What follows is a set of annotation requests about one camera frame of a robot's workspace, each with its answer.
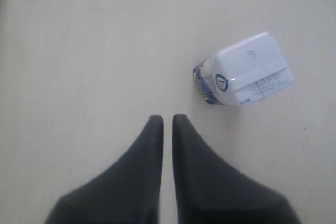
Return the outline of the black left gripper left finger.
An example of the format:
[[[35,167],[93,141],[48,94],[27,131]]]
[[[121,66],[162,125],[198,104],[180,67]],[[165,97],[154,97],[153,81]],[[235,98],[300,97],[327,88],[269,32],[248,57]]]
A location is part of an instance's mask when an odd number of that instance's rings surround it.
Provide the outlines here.
[[[46,223],[158,223],[163,119],[149,117],[130,148],[105,172],[62,196]]]

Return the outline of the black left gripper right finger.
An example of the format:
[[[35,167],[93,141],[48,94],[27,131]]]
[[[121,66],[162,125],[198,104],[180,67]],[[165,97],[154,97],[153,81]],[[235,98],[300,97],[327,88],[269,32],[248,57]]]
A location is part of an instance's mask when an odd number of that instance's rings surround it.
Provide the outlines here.
[[[179,223],[300,223],[280,193],[242,174],[203,140],[188,117],[173,117]]]

